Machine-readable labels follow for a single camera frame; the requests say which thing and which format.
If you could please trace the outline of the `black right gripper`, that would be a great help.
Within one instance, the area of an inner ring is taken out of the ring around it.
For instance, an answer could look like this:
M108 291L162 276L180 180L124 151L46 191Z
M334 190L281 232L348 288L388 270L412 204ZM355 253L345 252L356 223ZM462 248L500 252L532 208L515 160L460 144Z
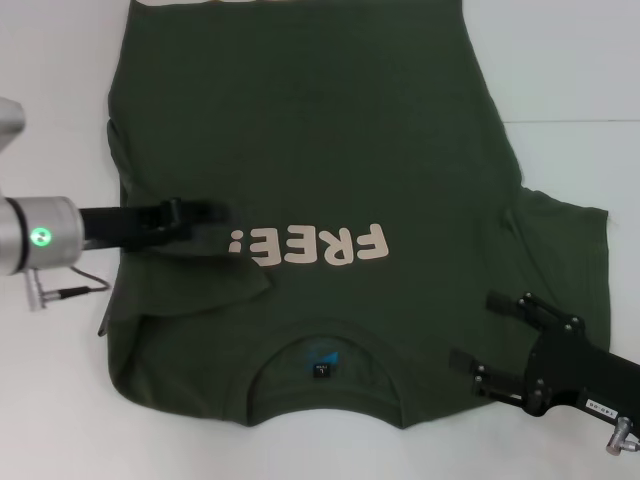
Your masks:
M541 417L557 406L568 406L607 423L627 418L639 421L639 366L593 345L575 332L575 316L525 292L520 298L491 291L487 310L517 319L540 336L527 366L514 373L490 366L471 354L453 349L449 367L472 377L472 393Z

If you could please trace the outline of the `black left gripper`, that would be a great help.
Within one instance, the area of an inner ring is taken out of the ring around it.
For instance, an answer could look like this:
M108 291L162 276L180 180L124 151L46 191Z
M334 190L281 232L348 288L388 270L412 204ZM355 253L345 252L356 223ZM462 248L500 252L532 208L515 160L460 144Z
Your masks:
M85 249L141 249L169 243L192 225L236 225L238 212L227 203L172 199L142 207L83 208Z

